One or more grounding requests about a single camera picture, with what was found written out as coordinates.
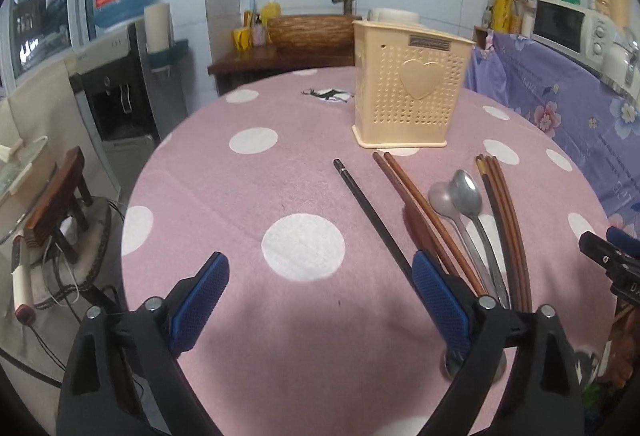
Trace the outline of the brown wooden chopstick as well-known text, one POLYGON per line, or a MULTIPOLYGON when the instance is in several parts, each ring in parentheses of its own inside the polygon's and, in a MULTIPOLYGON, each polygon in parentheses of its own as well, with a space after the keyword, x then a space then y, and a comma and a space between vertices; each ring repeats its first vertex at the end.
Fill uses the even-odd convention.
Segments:
POLYGON ((520 271, 518 271, 518 249, 515 245, 512 214, 506 199, 506 187, 498 174, 497 159, 494 156, 483 156, 482 161, 484 171, 488 177, 491 195, 494 197, 498 208, 498 211, 495 211, 495 219, 502 245, 504 264, 506 265, 506 278, 509 283, 511 305, 513 309, 523 311, 525 304, 520 271))
POLYGON ((520 293, 522 310, 531 312, 533 310, 532 292, 530 292, 526 254, 520 225, 518 224, 518 216, 516 215, 509 187, 506 184, 506 177, 504 177, 502 167, 496 156, 491 157, 491 164, 492 166, 494 166, 495 174, 498 179, 498 185, 503 194, 503 202, 506 204, 506 217, 508 217, 508 220, 506 222, 508 223, 508 226, 510 228, 510 236, 514 249, 514 266, 516 269, 518 269, 518 285, 521 289, 520 293))
MULTIPOLYGON (((398 163, 393 155, 390 161, 392 163, 393 162, 398 163)), ((476 296, 485 295, 486 289, 484 288, 483 284, 480 283, 480 280, 478 280, 477 274, 475 273, 473 267, 466 260, 465 256, 458 248, 458 245, 454 241, 454 239, 450 237, 448 230, 440 221, 438 214, 436 214, 436 211, 434 211, 434 209, 431 207, 431 204, 427 202, 426 198, 423 196, 420 190, 419 192, 420 192, 419 196, 424 198, 423 205, 426 207, 426 211, 434 215, 434 218, 431 220, 431 223, 434 229, 436 230, 436 234, 439 238, 440 244, 442 245, 443 248, 446 249, 452 262, 456 265, 459 272, 459 277, 461 277, 462 275, 465 276, 466 281, 468 281, 469 285, 471 286, 471 289, 473 290, 476 296)))
POLYGON ((439 242, 431 220, 434 215, 426 211, 424 198, 405 171, 396 162, 391 162, 390 153, 373 152, 372 157, 405 204, 405 216, 410 237, 416 247, 435 258, 439 268, 454 277, 459 277, 456 265, 452 262, 445 248, 439 242))

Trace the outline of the dark gold-banded chopstick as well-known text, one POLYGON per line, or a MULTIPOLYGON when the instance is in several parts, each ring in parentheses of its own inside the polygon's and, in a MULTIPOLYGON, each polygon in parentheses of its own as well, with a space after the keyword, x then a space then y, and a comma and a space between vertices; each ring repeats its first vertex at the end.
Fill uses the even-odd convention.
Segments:
POLYGON ((494 251, 496 260, 500 268, 502 280, 506 292, 508 292, 511 307, 518 307, 520 300, 520 289, 518 288, 518 278, 512 274, 512 254, 510 248, 509 231, 506 229, 503 218, 503 206, 501 204, 498 182, 492 173, 489 159, 484 155, 479 155, 475 159, 476 168, 482 177, 485 192, 491 208, 492 218, 495 222, 496 243, 494 251))

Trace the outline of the small steel spoon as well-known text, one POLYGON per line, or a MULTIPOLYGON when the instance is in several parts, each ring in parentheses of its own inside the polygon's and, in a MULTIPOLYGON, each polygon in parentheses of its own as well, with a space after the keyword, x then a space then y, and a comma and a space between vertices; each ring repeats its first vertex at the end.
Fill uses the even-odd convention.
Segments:
POLYGON ((462 222, 461 214, 457 208, 454 207, 454 203, 452 203, 447 183, 441 181, 431 185, 431 188, 429 188, 427 192, 427 200, 437 214, 452 222, 460 240, 462 240, 465 251, 471 258, 473 268, 476 270, 480 283, 484 285, 489 295, 496 296, 495 286, 494 283, 492 283, 487 267, 462 222))

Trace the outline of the black chopstick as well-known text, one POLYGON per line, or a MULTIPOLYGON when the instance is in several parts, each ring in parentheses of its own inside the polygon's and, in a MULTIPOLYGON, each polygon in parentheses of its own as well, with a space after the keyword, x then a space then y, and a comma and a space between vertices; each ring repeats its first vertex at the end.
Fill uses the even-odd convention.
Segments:
POLYGON ((404 275, 409 285, 413 286, 410 263, 408 262, 408 259, 405 257, 405 255, 401 252, 401 249, 390 233, 390 230, 387 229, 385 223, 378 215, 378 213, 368 200, 367 196, 362 192, 360 186, 358 185, 354 177, 352 177, 352 174, 348 171, 341 159, 333 159, 332 164, 337 171, 337 174, 341 176, 341 178, 345 182, 346 187, 349 189, 350 193, 352 193, 352 196, 357 201, 358 205, 363 211, 363 214, 365 214, 367 219, 369 219, 370 224, 375 229, 378 237, 387 248, 387 251, 390 252, 390 256, 392 256, 394 262, 396 263, 396 266, 404 275))

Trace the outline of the purple floral cloth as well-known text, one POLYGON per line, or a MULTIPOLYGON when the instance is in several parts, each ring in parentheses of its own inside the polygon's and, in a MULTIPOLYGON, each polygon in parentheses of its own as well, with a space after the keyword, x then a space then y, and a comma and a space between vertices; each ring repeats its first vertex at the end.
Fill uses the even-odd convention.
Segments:
POLYGON ((469 89, 532 123, 582 170, 608 220, 639 235, 639 109, 565 56, 520 35, 474 47, 469 89))

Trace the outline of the white kettle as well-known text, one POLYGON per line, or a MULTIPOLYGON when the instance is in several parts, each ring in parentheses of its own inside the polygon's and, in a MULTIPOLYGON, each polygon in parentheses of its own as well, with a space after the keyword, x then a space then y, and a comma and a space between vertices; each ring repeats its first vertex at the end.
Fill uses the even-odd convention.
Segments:
POLYGON ((639 40, 629 28, 616 36, 604 57, 601 81, 625 98, 639 100, 639 40))

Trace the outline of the pink polka dot tablecloth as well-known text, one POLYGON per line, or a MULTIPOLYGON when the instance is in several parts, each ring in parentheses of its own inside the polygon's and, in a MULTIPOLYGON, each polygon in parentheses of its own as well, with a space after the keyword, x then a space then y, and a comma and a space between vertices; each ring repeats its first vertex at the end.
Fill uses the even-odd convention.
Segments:
MULTIPOLYGON (((128 304, 163 296, 215 252, 230 281, 180 359, 227 435, 414 435, 448 388, 431 318, 334 168, 341 159, 406 256, 404 204, 352 134, 350 68, 248 84, 160 144, 131 194, 128 304)), ((462 91, 439 149, 396 159, 427 190, 478 154, 499 159, 518 215, 532 300, 558 313, 590 378, 615 300, 579 236, 608 219, 568 156, 527 119, 462 91)))

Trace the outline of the white microwave oven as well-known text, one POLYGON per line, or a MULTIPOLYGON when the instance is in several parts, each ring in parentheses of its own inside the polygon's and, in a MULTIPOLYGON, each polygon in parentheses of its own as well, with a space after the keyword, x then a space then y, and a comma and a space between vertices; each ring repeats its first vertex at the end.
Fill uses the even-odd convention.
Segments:
POLYGON ((599 65, 617 27, 606 15, 561 0, 536 0, 530 38, 585 65, 599 65))

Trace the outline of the water dispenser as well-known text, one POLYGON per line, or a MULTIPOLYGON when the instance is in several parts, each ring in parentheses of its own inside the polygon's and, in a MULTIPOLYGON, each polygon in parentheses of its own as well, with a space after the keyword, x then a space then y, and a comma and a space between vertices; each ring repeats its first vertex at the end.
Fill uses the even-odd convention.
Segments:
POLYGON ((107 167, 123 188, 134 184, 154 150, 186 119, 178 64, 189 52, 189 43, 178 40, 150 53, 138 18, 74 58, 70 84, 85 96, 107 167))

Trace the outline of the yellow roll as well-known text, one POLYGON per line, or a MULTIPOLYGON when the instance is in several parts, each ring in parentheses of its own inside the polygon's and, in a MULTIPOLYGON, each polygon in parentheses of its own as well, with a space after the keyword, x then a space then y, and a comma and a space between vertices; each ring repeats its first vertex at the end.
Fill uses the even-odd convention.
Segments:
POLYGON ((491 27, 495 32, 509 32, 512 0, 494 0, 491 27))

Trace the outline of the white brown rice cooker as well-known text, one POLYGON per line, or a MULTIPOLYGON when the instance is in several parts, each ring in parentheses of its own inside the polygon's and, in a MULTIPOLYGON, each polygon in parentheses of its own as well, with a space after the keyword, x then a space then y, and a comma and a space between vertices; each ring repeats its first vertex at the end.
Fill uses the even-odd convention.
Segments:
POLYGON ((420 15, 414 12, 389 8, 376 8, 368 13, 370 22, 419 24, 420 15))

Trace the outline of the yellow mug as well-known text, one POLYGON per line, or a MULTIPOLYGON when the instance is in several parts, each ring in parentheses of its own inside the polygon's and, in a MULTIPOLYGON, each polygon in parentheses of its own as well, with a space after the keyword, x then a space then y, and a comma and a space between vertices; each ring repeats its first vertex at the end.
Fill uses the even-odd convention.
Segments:
POLYGON ((253 32, 250 27, 232 30, 233 46, 236 51, 247 51, 253 47, 253 32))

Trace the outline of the window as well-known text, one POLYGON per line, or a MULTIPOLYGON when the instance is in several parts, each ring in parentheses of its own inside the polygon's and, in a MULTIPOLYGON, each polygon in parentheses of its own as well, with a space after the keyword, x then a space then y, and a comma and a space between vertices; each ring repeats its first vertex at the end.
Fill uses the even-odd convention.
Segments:
POLYGON ((9 0, 9 48, 16 78, 78 44, 77 0, 9 0))

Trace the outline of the bamboo faucet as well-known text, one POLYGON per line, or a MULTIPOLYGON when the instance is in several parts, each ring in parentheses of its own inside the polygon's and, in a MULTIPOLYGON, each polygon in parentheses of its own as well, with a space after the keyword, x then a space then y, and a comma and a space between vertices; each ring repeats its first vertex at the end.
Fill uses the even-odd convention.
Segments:
POLYGON ((350 15, 354 12, 355 0, 331 0, 333 4, 340 4, 343 8, 344 15, 350 15))

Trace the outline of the woven basin sink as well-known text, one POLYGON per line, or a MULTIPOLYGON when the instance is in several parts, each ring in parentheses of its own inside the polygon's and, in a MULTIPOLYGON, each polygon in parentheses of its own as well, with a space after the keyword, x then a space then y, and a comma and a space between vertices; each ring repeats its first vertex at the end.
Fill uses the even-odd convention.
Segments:
POLYGON ((344 50, 354 42, 358 15, 309 14, 272 18, 267 24, 271 42, 281 50, 344 50))

